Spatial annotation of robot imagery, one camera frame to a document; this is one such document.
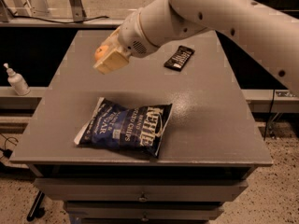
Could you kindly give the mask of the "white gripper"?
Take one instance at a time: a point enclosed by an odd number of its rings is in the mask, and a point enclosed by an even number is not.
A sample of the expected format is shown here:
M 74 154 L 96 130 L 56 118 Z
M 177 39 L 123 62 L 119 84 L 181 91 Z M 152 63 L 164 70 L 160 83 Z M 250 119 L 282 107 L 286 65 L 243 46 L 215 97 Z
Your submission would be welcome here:
M 120 44 L 138 58 L 146 57 L 158 50 L 158 47 L 148 40 L 142 30 L 141 11 L 140 8 L 130 14 L 120 29 L 117 28 L 101 43 L 99 50 L 106 54 L 100 60 L 95 60 L 94 69 L 105 75 L 127 65 L 129 54 L 119 48 Z

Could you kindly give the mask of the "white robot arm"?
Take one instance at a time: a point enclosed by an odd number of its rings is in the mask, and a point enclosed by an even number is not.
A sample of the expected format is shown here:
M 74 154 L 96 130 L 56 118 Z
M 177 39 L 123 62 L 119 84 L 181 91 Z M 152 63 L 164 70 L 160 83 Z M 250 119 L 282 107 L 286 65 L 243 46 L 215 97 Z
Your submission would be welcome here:
M 130 14 L 94 53 L 94 69 L 118 70 L 162 45 L 215 30 L 299 93 L 299 20 L 254 0 L 155 0 Z

